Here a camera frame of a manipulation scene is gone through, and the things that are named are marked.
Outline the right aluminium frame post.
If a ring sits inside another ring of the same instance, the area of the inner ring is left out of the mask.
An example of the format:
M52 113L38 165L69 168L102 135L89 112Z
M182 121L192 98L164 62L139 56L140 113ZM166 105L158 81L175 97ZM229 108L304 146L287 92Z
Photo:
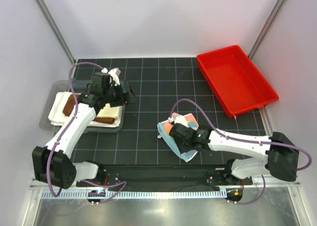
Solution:
M262 42L264 41L266 35L269 33L270 28L273 26L275 20L277 19L279 13L281 12L282 8L286 4L287 0L276 0L271 12L269 13L268 18L266 19L259 35L256 38L255 43L253 44L248 58L252 59L255 54L257 53L258 49L260 48Z

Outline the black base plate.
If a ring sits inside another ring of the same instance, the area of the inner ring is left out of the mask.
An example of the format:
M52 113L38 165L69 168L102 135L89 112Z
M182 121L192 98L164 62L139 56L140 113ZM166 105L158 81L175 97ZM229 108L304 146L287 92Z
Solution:
M229 178L224 165L102 165L95 184L126 181L125 191L176 192L211 190L214 187L252 185L250 177Z

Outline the aluminium frame post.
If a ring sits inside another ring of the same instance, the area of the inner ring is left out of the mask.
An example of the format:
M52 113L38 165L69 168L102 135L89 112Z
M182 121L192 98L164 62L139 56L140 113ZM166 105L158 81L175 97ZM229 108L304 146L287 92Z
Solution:
M60 32L53 16L51 15L46 3L44 0L35 0L38 8L40 9L44 19L46 20L47 24L49 25L49 27L51 28L55 38L57 39L58 43L60 44L60 46L62 47L64 53L66 54L67 58L70 60L70 62L72 64L74 64L76 62L75 57L73 56L73 54L71 53L64 37L62 36L62 33Z
M276 0L271 12L269 13L268 18L266 19L259 35L256 38L255 43L253 44L248 58L252 59L255 54L257 53L258 49L260 48L262 42L264 41L266 35L269 33L270 28L273 26L275 20L277 19L279 13L281 12L282 8L286 4L287 0Z

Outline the yellow crocodile print towel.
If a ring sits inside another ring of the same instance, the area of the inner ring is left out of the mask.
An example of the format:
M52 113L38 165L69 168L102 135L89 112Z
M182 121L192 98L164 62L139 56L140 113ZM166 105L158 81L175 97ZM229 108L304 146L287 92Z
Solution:
M106 106L99 111L96 117L99 118L118 118L121 113L121 106L111 107L110 104L106 104Z

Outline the brown towel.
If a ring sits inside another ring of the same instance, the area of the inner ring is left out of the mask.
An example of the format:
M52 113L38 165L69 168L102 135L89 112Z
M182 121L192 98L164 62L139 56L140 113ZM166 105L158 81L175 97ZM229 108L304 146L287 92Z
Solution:
M68 97L68 100L65 104L65 107L62 111L63 114L65 116L70 116L74 106L75 106L75 101L74 101L73 95L70 94L70 96ZM103 123L103 124L113 124L116 119L117 119L117 117L99 117L99 116L97 116L94 119L94 121L98 122L98 123Z

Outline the clear plastic tray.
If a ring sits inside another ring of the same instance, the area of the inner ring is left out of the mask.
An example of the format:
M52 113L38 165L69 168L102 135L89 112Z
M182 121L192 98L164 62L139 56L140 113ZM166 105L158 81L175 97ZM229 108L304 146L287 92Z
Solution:
M62 126L55 126L52 125L48 119L50 110L53 106L55 96L58 92L70 92L70 85L68 80L60 80L53 84L52 89L50 91L49 97L47 99L46 105L44 107L41 119L40 119L40 128L43 130L50 130L53 132L58 132ZM92 133L92 132L99 132L99 133L117 133L123 126L123 119L124 119L124 111L125 107L123 106L123 111L121 115L121 123L119 127L116 128L103 128L103 127L91 127L88 126L84 133Z

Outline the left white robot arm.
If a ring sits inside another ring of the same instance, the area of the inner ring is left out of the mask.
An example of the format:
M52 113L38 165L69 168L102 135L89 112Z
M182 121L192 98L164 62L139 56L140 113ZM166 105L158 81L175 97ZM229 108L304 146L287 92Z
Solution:
M74 164L70 158L84 130L106 105L114 108L137 101L128 81L121 81L119 76L117 68L97 72L83 93L72 94L75 105L66 123L45 146L37 146L32 152L37 181L62 189L68 189L76 181L88 180L93 186L104 183L100 164Z

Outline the large white towel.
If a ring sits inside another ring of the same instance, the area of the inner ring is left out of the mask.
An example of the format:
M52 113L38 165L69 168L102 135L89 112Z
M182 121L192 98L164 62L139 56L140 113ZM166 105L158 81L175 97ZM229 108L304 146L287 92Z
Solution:
M70 94L72 94L72 93L71 92L58 92L56 94L53 106L52 106L50 113L49 113L49 116L48 116L48 119L52 125L62 126L67 121L68 116L65 116L62 111L65 107L65 104L66 104ZM119 127L119 125L121 123L122 111L123 111L123 106L121 106L121 113L120 113L119 117L115 120L115 122L113 124L103 124L103 123L95 122L93 120L90 122L89 126L91 126L91 127L103 127L103 128Z

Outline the slotted metal rail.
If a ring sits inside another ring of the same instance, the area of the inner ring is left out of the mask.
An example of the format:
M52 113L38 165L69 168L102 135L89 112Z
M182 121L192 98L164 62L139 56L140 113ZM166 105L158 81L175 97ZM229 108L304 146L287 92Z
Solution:
M205 192L128 192L123 191L116 194L114 191L101 189L72 189L60 193L59 199L108 199L114 196L115 199L200 199L200 198L226 198L225 189L219 191Z

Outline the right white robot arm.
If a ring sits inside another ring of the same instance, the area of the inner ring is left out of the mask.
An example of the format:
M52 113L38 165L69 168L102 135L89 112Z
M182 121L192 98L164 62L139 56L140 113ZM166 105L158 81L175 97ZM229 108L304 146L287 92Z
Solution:
M176 123L169 132L180 153L195 151L225 151L248 156L230 159L226 163L223 179L235 184L250 176L270 174L286 182L297 178L299 150L280 132L272 136L235 134L219 129L199 127L194 130Z

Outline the red plastic bin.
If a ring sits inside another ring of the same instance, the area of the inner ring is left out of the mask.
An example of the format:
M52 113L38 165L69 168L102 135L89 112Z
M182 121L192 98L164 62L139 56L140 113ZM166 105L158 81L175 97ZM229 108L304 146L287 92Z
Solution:
M197 65L228 117L239 116L279 99L238 45L199 54Z

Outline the left aluminium frame post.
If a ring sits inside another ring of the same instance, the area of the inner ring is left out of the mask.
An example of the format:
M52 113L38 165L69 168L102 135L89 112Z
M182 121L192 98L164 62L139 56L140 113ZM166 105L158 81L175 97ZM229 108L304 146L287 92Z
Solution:
M55 38L57 39L58 43L60 44L60 46L62 47L64 53L66 54L67 58L70 60L70 62L72 64L74 64L76 62L75 57L73 56L73 54L71 53L64 37L62 36L62 33L60 32L53 16L51 15L46 3L44 0L35 0L38 8L40 9L44 19L46 20L47 24L49 25L49 27L51 28Z

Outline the patterned white cloth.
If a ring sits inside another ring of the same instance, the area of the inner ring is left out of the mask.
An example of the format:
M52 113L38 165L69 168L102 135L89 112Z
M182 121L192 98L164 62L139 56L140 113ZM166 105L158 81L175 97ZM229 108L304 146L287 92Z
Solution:
M198 122L196 121L195 117L191 113L185 114L184 116L187 119L188 127L192 128L194 130L197 130L199 125L198 125ZM173 127L173 125L171 125L168 122L168 119L163 121L163 122L159 122L157 124L157 129L159 132L158 138L162 138L164 140L164 142L168 145L168 147L172 150L172 152L177 157L179 157L181 160L183 160L187 163L187 162L191 161L196 156L197 153L195 155L191 155L191 156L180 154L179 149L178 149L174 139L169 135L172 127Z

